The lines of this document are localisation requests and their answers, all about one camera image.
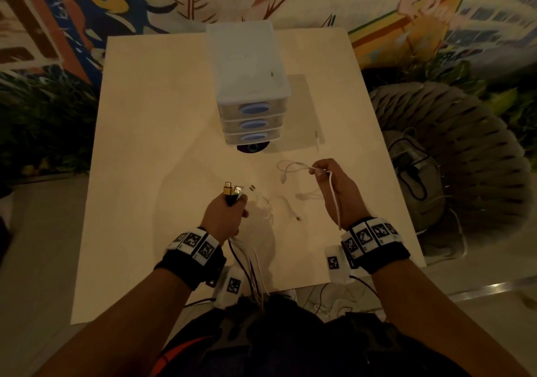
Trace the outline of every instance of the gray chair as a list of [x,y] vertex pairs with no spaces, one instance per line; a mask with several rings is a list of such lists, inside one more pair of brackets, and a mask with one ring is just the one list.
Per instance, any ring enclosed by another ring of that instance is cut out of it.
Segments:
[[381,86],[370,94],[380,128],[414,127],[440,166],[446,209],[419,236],[426,256],[460,256],[506,240],[528,217],[530,165],[506,124],[475,96],[434,82]]

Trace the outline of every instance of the blue oval handle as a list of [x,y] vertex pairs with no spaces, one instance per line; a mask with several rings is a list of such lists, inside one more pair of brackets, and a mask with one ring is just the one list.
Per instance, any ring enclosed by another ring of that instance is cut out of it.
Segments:
[[241,124],[241,129],[260,129],[269,122],[267,120],[250,120]]
[[238,109],[242,114],[260,114],[264,113],[265,111],[270,110],[270,104],[269,103],[251,103],[251,104],[245,104],[240,109]]
[[245,136],[241,137],[241,140],[243,141],[257,141],[262,140],[267,136],[267,133],[252,133],[252,134],[246,134]]

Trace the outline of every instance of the tabletop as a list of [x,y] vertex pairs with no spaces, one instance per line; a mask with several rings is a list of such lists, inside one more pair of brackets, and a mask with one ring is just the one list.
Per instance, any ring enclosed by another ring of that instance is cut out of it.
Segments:
[[[270,291],[329,282],[324,249],[342,231],[307,171],[280,182],[281,160],[334,158],[425,265],[347,33],[276,35],[292,94],[281,138],[254,154],[225,144],[205,34],[109,38],[71,323],[95,319],[147,276],[225,181],[256,187],[238,238],[256,249]],[[202,284],[190,302],[212,291]]]

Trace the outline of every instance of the floor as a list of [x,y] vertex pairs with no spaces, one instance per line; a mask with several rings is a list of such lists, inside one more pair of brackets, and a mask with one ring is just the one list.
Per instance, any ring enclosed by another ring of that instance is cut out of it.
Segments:
[[[0,369],[26,377],[35,372],[84,325],[69,324],[88,178],[17,187],[12,198],[12,245],[0,266]],[[537,190],[537,176],[534,177]],[[0,214],[5,210],[4,199]],[[447,294],[537,274],[537,211],[508,242],[464,259],[424,269]],[[298,303],[322,319],[353,309],[379,308],[377,298],[358,282],[297,290]],[[537,376],[537,287],[459,304]],[[174,328],[209,309],[187,308]]]

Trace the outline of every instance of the person's left hand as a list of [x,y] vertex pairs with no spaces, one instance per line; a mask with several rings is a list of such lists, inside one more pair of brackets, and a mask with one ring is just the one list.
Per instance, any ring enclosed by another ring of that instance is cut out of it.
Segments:
[[228,206],[225,195],[218,195],[207,206],[200,226],[223,245],[228,238],[238,234],[241,219],[249,216],[244,208],[247,201],[248,196],[241,195],[233,206]]

